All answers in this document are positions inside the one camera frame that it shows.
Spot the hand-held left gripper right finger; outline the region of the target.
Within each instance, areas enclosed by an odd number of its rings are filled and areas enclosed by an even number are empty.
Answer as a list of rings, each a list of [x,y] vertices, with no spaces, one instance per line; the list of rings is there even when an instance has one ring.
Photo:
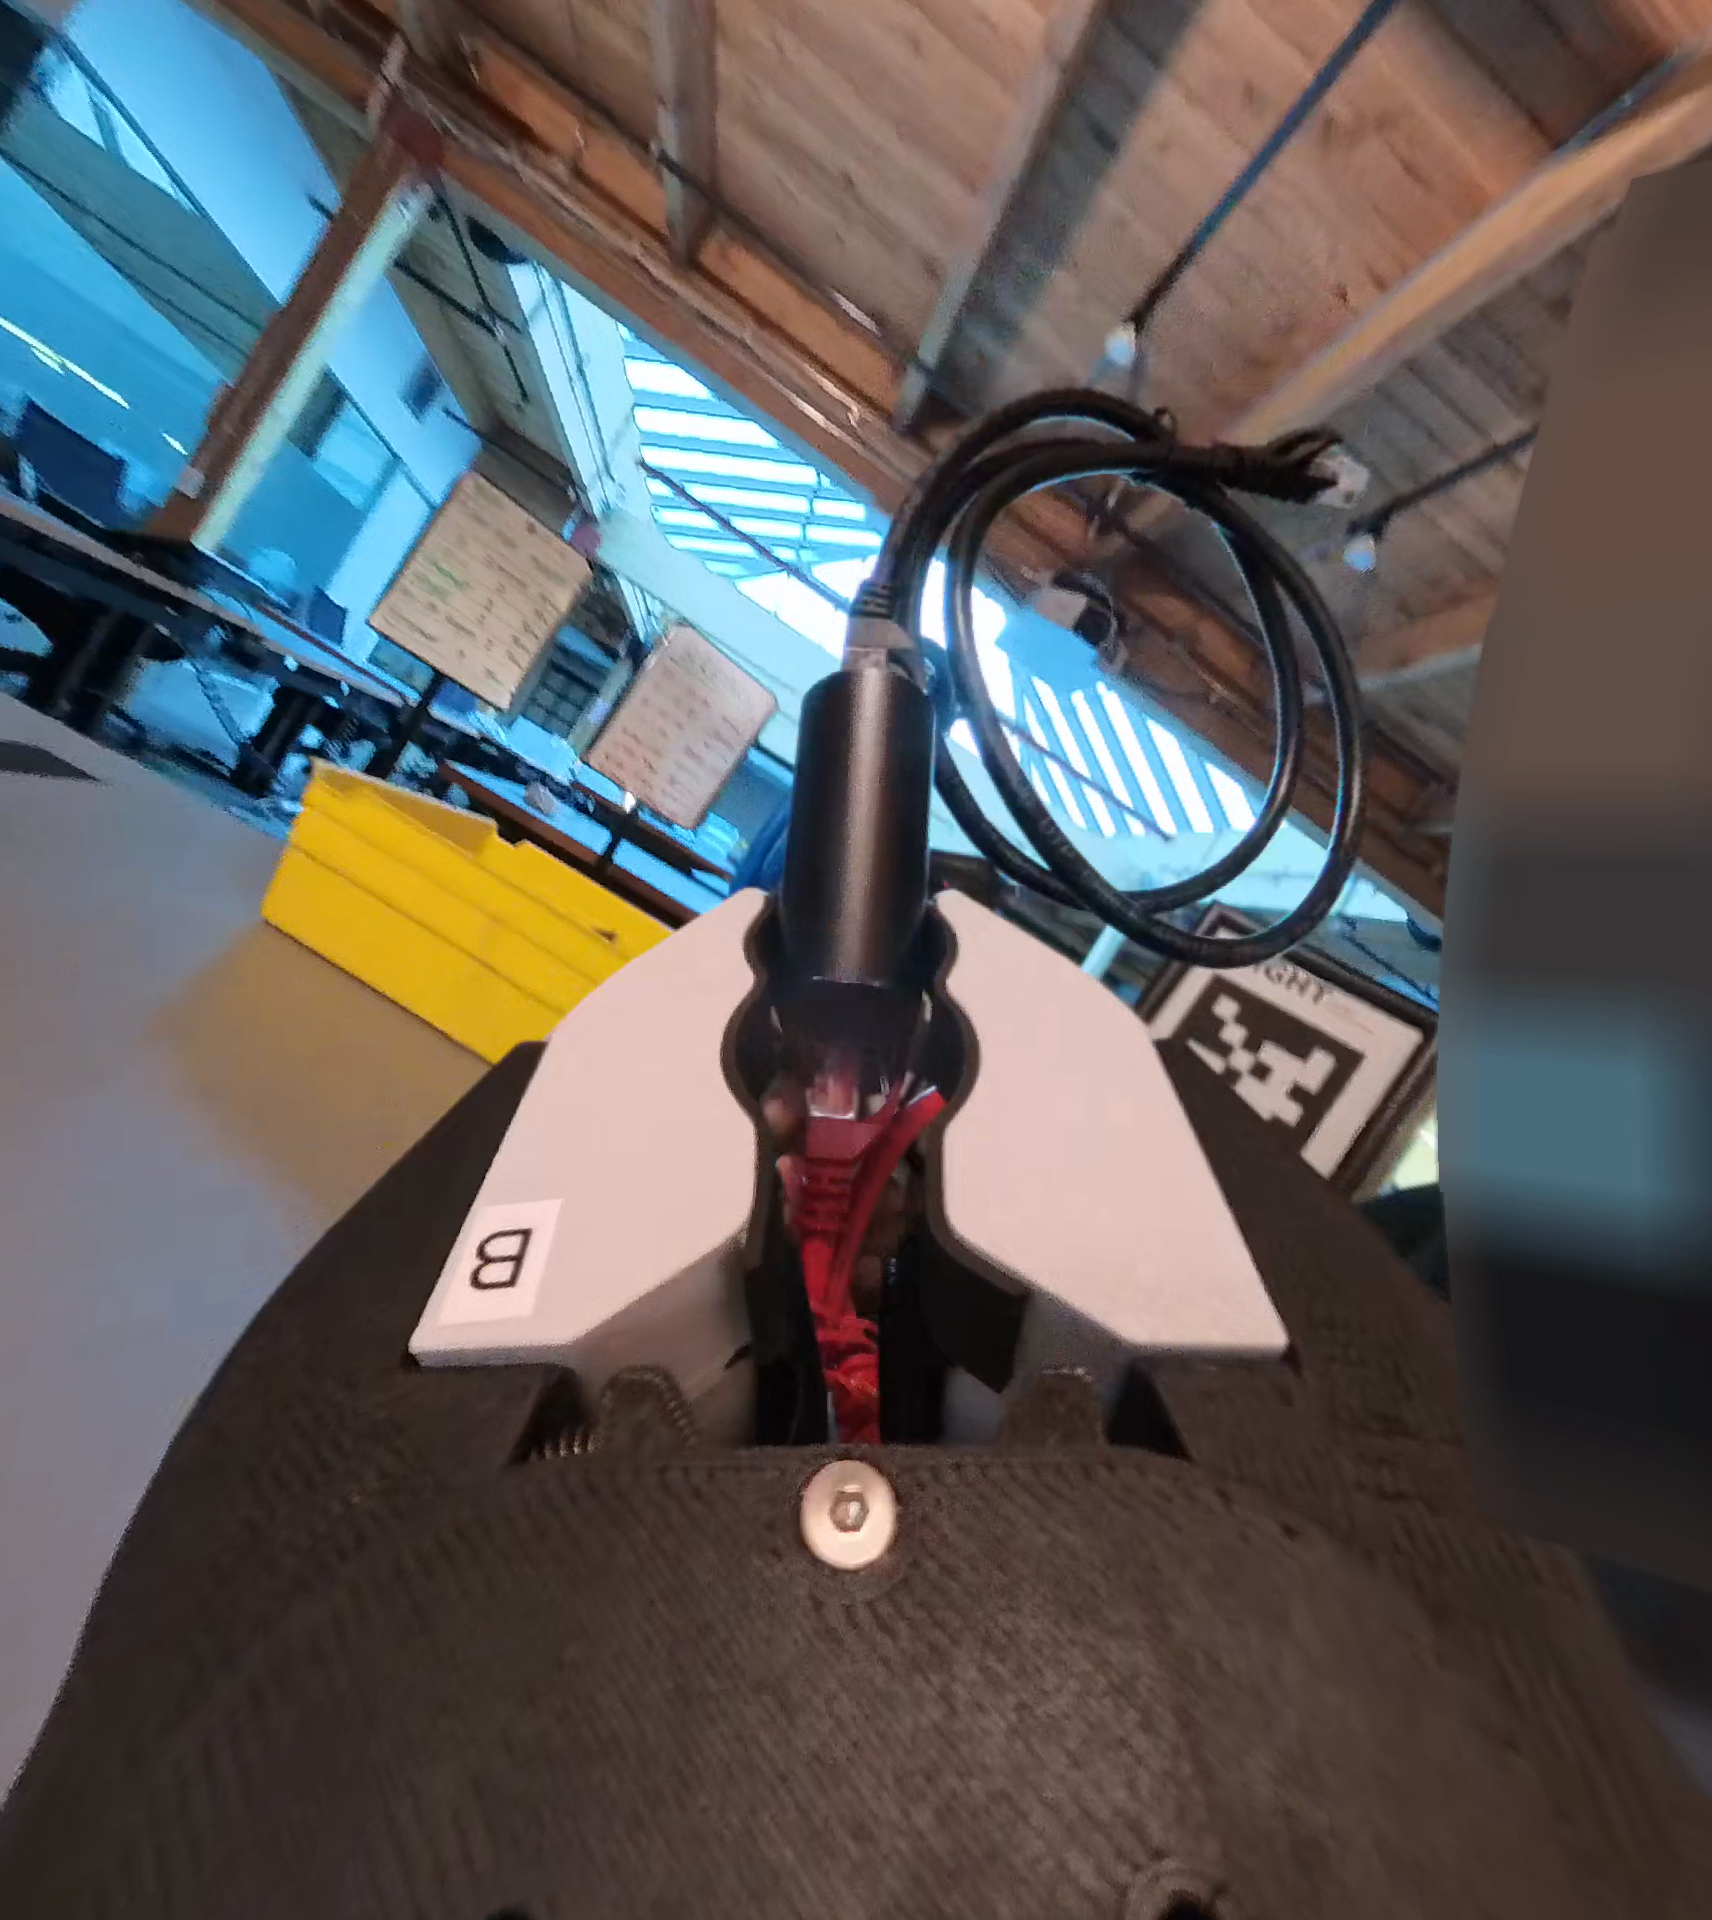
[[[934,915],[966,1075],[936,1126],[929,1224],[1012,1298],[1009,1356],[960,1366],[1282,1358],[1284,1323],[1148,1027],[962,893]]]

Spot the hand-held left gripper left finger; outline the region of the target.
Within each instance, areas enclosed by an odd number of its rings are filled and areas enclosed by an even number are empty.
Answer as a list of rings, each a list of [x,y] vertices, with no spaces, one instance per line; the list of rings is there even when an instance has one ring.
[[[554,1029],[409,1337],[422,1368],[724,1372],[758,1178],[724,1043],[767,894],[612,973]]]

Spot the yellow plastic bin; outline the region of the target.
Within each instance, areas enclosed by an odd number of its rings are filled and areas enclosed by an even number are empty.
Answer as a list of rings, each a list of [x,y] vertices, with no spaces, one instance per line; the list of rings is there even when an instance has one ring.
[[[499,1062],[670,929],[475,814],[312,763],[262,899],[273,932]]]

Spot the black ethernet hub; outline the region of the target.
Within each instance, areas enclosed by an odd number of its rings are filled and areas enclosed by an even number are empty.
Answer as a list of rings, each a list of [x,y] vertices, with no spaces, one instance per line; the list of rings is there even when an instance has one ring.
[[[817,1055],[908,1046],[928,973],[934,758],[934,702],[896,666],[840,669],[802,702],[772,999]]]

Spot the framed marker sign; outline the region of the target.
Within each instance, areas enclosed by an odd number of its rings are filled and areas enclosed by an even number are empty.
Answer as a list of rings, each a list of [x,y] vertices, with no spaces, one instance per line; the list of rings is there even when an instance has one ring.
[[[1165,961],[1134,1008],[1352,1201],[1389,1189],[1433,1112],[1439,1017],[1403,978],[1310,947],[1241,968]]]

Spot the wooden table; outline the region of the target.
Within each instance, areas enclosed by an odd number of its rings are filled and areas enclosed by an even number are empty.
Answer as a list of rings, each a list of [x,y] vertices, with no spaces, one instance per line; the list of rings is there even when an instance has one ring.
[[[184,545],[88,532],[0,482],[0,568],[97,612],[83,641],[52,648],[52,681],[35,701],[77,732],[121,706],[124,682],[158,642],[199,669],[218,632],[246,648],[272,685],[270,710],[251,732],[205,695],[231,732],[238,792],[268,796],[306,732],[325,743],[395,743],[409,730],[409,689],[259,598],[233,568],[192,559]]]
[[[731,868],[706,854],[680,829],[655,822],[648,811],[606,799],[578,781],[551,789],[544,781],[511,787],[454,760],[437,760],[430,792],[450,806],[484,817],[509,842],[550,849],[589,875],[612,872],[618,852],[636,851],[685,881],[716,890],[733,885]]]

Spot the handwritten whiteboard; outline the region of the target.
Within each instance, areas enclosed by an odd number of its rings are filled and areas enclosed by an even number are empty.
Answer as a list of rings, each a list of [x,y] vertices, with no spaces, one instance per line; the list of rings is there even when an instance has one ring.
[[[776,712],[770,687],[696,626],[676,622],[648,651],[580,763],[691,833]]]
[[[469,471],[368,612],[383,642],[509,712],[594,579],[570,540]]]

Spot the white ceiling device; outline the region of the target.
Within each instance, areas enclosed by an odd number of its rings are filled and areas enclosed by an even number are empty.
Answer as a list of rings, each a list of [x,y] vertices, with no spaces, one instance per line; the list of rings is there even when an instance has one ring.
[[[1112,590],[1095,577],[1058,568],[1027,597],[1027,611],[1080,638],[1092,653],[1112,651],[1123,616]]]

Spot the black office chair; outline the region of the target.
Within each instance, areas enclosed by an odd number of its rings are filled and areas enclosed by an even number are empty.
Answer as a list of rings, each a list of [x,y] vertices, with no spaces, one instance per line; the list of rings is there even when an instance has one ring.
[[[125,526],[130,464],[25,399],[12,426],[12,444],[27,480],[27,496],[99,526]]]

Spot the wooden post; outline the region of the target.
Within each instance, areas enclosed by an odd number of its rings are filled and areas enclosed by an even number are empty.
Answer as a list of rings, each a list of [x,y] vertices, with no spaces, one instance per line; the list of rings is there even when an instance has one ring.
[[[383,115],[288,301],[264,325],[171,492],[148,518],[151,538],[207,554],[226,542],[313,397],[338,336],[409,244],[442,161],[442,136],[424,115]]]

